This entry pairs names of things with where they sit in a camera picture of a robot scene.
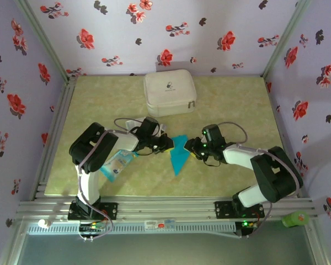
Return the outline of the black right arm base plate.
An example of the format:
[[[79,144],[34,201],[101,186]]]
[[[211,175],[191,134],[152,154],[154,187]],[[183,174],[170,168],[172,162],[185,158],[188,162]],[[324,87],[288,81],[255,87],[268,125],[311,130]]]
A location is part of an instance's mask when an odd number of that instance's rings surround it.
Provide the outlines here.
[[[246,208],[241,202],[217,201],[214,202],[214,205],[217,219],[261,219],[265,217],[264,208],[261,204]]]

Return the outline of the green bottle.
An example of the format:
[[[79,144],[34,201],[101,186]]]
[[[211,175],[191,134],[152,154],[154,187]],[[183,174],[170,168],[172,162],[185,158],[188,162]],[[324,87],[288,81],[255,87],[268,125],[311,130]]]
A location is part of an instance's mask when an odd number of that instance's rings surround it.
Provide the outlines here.
[[[309,219],[310,217],[307,212],[298,210],[283,216],[281,221],[285,227],[295,227],[306,225],[309,222]]]

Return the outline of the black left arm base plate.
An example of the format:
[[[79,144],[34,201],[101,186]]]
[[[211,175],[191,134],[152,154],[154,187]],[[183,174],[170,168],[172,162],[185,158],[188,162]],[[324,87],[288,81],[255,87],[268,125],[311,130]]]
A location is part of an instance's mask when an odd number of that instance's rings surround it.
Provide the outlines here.
[[[118,214],[118,203],[99,203],[97,205],[99,211],[106,214],[112,220],[116,220]],[[82,204],[80,207],[76,202],[70,205],[67,219],[69,221],[102,221],[106,217],[89,206]]]

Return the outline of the white zippered pouch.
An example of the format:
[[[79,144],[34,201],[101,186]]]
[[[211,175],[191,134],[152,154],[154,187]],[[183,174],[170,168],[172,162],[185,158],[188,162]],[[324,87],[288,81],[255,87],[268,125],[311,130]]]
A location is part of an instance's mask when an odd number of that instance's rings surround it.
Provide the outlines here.
[[[195,110],[197,93],[187,70],[148,73],[143,79],[147,110],[150,116],[162,117]]]

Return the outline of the white label sticker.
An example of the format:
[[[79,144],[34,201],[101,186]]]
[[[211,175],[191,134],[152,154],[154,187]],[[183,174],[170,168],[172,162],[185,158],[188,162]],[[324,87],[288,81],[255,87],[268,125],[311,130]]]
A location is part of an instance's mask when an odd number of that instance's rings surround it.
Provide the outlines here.
[[[144,222],[145,230],[175,230],[175,220],[147,220]]]

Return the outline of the aluminium side rail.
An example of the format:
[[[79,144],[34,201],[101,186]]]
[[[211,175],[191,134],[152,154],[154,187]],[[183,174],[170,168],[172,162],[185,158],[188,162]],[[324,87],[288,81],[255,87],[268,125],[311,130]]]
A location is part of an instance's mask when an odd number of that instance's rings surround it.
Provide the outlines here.
[[[77,77],[71,77],[61,89],[61,95],[55,108],[52,123],[48,132],[48,137],[38,166],[38,170],[36,172],[33,189],[29,196],[30,201],[33,201],[37,198],[40,186],[43,186],[43,189],[45,189],[49,179],[76,82]]]
[[[298,173],[304,181],[302,194],[308,196],[309,174],[312,162],[306,150],[309,144],[308,119],[311,101],[303,96],[280,94],[275,83],[265,81],[266,89],[274,111],[281,141]]]

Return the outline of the aluminium frame post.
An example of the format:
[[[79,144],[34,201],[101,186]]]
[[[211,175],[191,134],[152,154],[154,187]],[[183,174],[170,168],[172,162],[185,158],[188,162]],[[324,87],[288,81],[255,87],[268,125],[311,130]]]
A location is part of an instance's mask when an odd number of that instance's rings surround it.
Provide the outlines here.
[[[34,14],[34,11],[31,5],[29,4],[28,0],[13,0],[13,1],[16,3],[17,7],[20,9],[22,14],[26,17],[33,32],[35,33],[36,37],[39,39],[41,44],[44,46],[47,54],[49,55],[50,59],[53,61],[54,65],[58,69],[65,84],[68,84],[70,78],[68,77],[58,54],[54,50],[51,41],[46,35],[45,30],[43,29],[36,15]]]
[[[284,50],[285,46],[290,40],[291,35],[293,34],[295,28],[299,24],[300,20],[303,18],[305,11],[309,7],[309,5],[312,3],[313,0],[298,0],[297,4],[295,6],[295,10],[292,14],[292,17],[290,18],[282,36],[280,37],[280,40],[269,59],[264,72],[262,73],[261,77],[263,79],[266,79],[270,71],[275,66],[280,54]]]

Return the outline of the blue snack packet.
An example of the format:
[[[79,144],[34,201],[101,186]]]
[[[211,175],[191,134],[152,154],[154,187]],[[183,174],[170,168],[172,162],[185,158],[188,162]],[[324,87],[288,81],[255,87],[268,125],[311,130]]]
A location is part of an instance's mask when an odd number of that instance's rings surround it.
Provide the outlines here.
[[[119,150],[100,168],[101,173],[110,181],[114,182],[118,175],[132,162],[138,155],[132,151]]]

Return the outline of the blue paper sheet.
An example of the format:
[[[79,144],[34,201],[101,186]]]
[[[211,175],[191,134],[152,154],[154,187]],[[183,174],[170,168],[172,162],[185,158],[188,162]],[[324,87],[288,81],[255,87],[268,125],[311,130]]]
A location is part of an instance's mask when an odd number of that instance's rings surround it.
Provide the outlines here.
[[[179,135],[172,138],[174,148],[170,151],[170,161],[172,163],[175,176],[178,176],[190,156],[190,152],[184,148],[188,137]]]

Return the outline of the aluminium frame rail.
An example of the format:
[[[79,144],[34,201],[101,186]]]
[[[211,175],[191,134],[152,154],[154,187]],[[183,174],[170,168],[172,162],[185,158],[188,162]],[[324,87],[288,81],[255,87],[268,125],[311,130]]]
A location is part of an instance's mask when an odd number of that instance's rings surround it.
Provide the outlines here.
[[[144,220],[175,219],[180,222],[213,222],[216,220],[241,221],[262,220],[254,218],[217,219],[214,202],[230,201],[220,197],[103,197],[103,203],[118,203],[117,222],[142,222]],[[52,221],[68,220],[67,215],[72,197],[41,197],[33,201],[21,202],[15,218]],[[261,203],[269,220],[302,210],[310,218],[316,219],[322,211],[316,209],[309,198],[288,198],[277,203]]]

